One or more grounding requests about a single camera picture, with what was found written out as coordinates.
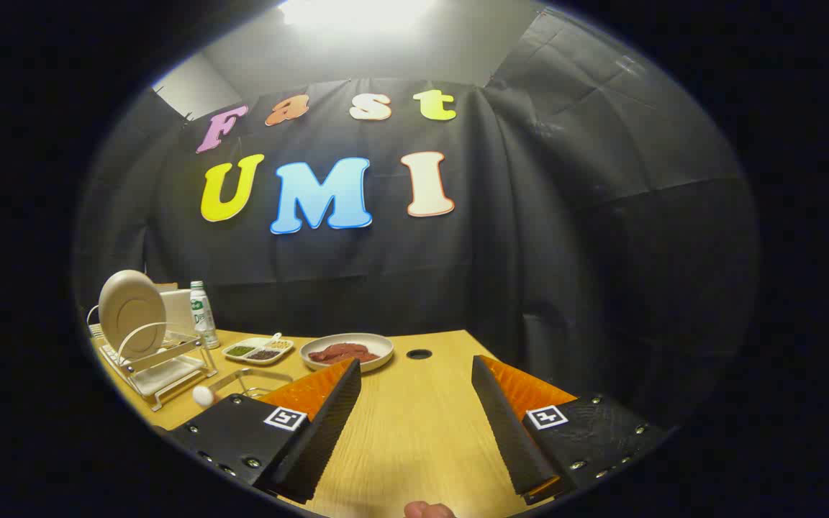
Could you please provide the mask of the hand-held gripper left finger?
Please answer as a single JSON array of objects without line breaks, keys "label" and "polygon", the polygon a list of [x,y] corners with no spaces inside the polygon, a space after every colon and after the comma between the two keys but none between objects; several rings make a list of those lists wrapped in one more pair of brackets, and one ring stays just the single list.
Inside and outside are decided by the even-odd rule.
[{"label": "hand-held gripper left finger", "polygon": [[264,396],[228,394],[166,439],[245,486],[305,504],[354,410],[360,375],[359,360],[346,358]]}]

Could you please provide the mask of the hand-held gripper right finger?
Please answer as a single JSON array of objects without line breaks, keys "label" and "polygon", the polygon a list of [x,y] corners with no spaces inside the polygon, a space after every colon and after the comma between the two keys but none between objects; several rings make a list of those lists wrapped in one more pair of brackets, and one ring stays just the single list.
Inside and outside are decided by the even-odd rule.
[{"label": "hand-held gripper right finger", "polygon": [[591,491],[669,436],[601,391],[575,396],[496,358],[474,356],[471,385],[526,504]]}]

